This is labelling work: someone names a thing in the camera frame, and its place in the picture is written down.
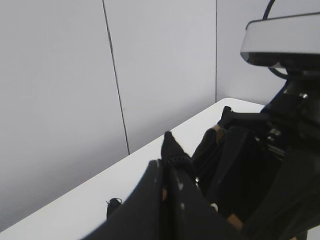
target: wall seam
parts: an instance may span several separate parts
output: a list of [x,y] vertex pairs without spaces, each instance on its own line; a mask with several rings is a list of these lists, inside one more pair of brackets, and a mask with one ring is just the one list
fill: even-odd
[[215,0],[215,102],[217,102],[218,0]]
[[122,117],[122,123],[123,123],[123,128],[124,128],[126,148],[127,148],[127,151],[128,151],[128,155],[130,155],[128,133],[127,133],[127,128],[126,128],[124,109],[123,109],[121,96],[120,96],[120,88],[119,88],[119,81],[118,81],[118,75],[117,75],[117,69],[116,69],[114,48],[113,48],[112,39],[111,39],[111,33],[110,33],[110,28],[109,28],[109,23],[108,23],[105,0],[102,0],[102,6],[103,6],[103,12],[104,12],[104,18],[105,18],[105,24],[106,24],[106,31],[107,31],[108,39],[109,39],[109,45],[110,45],[110,51],[111,51],[111,57],[112,57],[112,63],[113,63],[113,70],[114,70],[114,76],[115,76],[115,82],[116,82],[116,88],[117,88],[117,93],[118,93],[118,97],[119,97],[119,103],[120,103],[121,117]]

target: screw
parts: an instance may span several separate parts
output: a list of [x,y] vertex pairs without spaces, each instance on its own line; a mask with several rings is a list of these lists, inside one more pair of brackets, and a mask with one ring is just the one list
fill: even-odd
[[268,136],[266,139],[268,139],[270,142],[274,142],[275,139],[272,136]]
[[306,93],[300,93],[299,97],[306,99],[308,97],[308,94]]
[[273,134],[273,135],[276,135],[277,137],[281,135],[281,132],[278,129],[275,129],[275,128],[271,129],[270,133]]

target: tan fabric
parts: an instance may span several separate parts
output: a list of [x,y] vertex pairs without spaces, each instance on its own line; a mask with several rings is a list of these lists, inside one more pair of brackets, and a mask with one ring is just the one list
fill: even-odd
[[162,189],[162,202],[164,201],[164,200],[166,200],[166,198],[167,198],[167,189],[165,189],[165,188],[163,188]]
[[217,124],[212,129],[216,131],[216,143],[225,135],[224,130]]
[[227,221],[238,231],[241,231],[244,226],[243,222],[233,213],[227,218]]

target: black cable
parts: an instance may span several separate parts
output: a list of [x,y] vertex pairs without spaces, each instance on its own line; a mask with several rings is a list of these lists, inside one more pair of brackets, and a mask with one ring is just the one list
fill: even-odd
[[300,76],[300,75],[288,75],[278,71],[275,68],[269,68],[269,70],[277,77],[285,80],[314,80],[319,79],[318,75]]
[[[268,19],[270,10],[271,10],[272,6],[274,5],[275,1],[276,1],[276,0],[270,0],[270,1],[269,1],[268,5],[266,6],[266,9],[265,9],[265,11],[264,11],[262,20],[267,20],[267,19]],[[288,79],[290,78],[290,76],[289,76],[288,74],[283,74],[282,72],[278,71],[278,70],[275,69],[275,68],[268,67],[268,69],[269,69],[274,75],[276,75],[276,76],[279,77],[279,78],[286,79],[286,80],[288,80]]]
[[268,3],[268,6],[266,6],[262,20],[267,20],[269,13],[270,13],[270,10],[271,10],[273,4],[275,3],[275,1],[276,0],[270,0],[270,2]]

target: white table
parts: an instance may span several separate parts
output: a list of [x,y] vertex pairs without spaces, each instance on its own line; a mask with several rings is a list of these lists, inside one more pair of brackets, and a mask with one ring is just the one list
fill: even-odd
[[[225,98],[172,129],[175,139],[192,155],[205,131],[220,119],[224,106],[256,113],[262,105]],[[80,186],[0,233],[0,240],[76,240],[106,220],[111,198],[123,201],[133,191],[150,160],[159,159],[163,136],[132,153]],[[320,239],[315,231],[312,240]]]

